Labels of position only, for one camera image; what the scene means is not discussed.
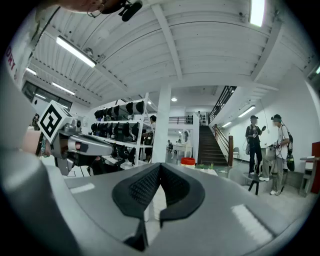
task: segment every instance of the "jeans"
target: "jeans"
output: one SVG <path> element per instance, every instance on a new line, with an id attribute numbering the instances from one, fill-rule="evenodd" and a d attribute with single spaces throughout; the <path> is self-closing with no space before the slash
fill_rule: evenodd
<path id="1" fill-rule="evenodd" d="M 275 149 L 271 149 L 267 151 L 267 154 L 263 158 L 263 165 L 262 165 L 262 177 L 269 178 L 269 165 L 271 161 L 274 161 L 277 166 L 277 174 L 276 178 L 273 181 L 273 191 L 279 192 L 281 189 L 281 181 L 284 175 L 284 166 L 286 166 L 286 160 L 283 159 L 281 156 L 276 156 Z"/>
<path id="2" fill-rule="evenodd" d="M 262 160 L 261 147 L 260 144 L 254 144 L 250 146 L 250 162 L 249 162 L 249 173 L 254 172 L 255 167 L 255 154 L 257 159 L 256 172 L 259 173 L 259 166 Z"/>

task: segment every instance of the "ceiling light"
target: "ceiling light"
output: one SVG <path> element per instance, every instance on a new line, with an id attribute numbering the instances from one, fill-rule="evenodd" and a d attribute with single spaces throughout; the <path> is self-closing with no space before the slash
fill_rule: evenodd
<path id="1" fill-rule="evenodd" d="M 69 93 L 69 94 L 71 94 L 71 95 L 75 95 L 75 94 L 76 94 L 75 92 L 70 91 L 70 90 L 62 87 L 62 86 L 60 86 L 59 84 L 56 84 L 55 82 L 52 82 L 52 85 L 55 86 L 55 87 L 58 87 L 59 89 L 65 91 L 65 92 L 67 92 L 67 93 Z"/>
<path id="2" fill-rule="evenodd" d="M 35 94 L 35 96 L 38 96 L 39 98 L 42 98 L 42 99 L 46 99 L 46 97 L 43 97 L 42 95 L 40 95 L 40 94 Z"/>
<path id="3" fill-rule="evenodd" d="M 89 59 L 87 56 L 85 56 L 81 51 L 76 49 L 72 44 L 70 44 L 68 41 L 66 41 L 62 36 L 58 36 L 56 38 L 56 43 L 63 48 L 65 48 L 67 51 L 78 57 L 80 60 L 88 64 L 91 68 L 94 68 L 96 63 L 93 62 L 91 59 Z"/>
<path id="4" fill-rule="evenodd" d="M 243 112 L 241 115 L 239 115 L 239 118 L 242 118 L 245 114 L 248 114 L 251 110 L 253 110 L 256 106 L 249 107 L 245 112 Z"/>
<path id="5" fill-rule="evenodd" d="M 223 125 L 222 127 L 226 127 L 226 126 L 228 126 L 228 125 L 230 125 L 231 124 L 231 122 L 227 122 L 225 125 Z"/>
<path id="6" fill-rule="evenodd" d="M 33 75 L 37 75 L 37 73 L 36 73 L 36 71 L 34 71 L 34 70 L 32 70 L 32 69 L 30 69 L 30 68 L 26 68 L 26 71 L 28 71 L 28 72 L 30 72 L 31 74 L 33 74 Z"/>
<path id="7" fill-rule="evenodd" d="M 261 27 L 264 19 L 265 0 L 251 0 L 250 23 Z"/>

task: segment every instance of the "white pillar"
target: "white pillar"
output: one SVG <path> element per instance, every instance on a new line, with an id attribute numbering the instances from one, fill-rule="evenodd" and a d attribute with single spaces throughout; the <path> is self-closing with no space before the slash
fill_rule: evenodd
<path id="1" fill-rule="evenodd" d="M 171 86 L 169 84 L 162 85 L 160 89 L 158 112 L 156 114 L 152 163 L 164 163 L 166 161 L 170 102 Z"/>

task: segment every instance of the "stair railing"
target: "stair railing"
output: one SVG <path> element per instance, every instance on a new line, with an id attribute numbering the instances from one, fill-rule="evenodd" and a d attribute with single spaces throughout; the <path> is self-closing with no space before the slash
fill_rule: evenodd
<path id="1" fill-rule="evenodd" d="M 218 126 L 215 124 L 213 127 L 215 140 L 223 145 L 227 154 L 228 154 L 228 166 L 233 165 L 234 160 L 234 137 L 229 136 L 227 139 L 226 136 L 221 132 Z"/>

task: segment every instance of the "white shirt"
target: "white shirt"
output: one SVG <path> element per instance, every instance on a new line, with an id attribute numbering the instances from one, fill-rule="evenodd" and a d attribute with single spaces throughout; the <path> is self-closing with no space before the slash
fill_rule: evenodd
<path id="1" fill-rule="evenodd" d="M 278 144 L 280 144 L 283 140 L 289 139 L 288 129 L 286 126 L 281 125 L 280 128 L 278 128 Z M 288 144 L 280 146 L 275 150 L 276 156 L 282 159 L 287 159 L 288 155 Z"/>

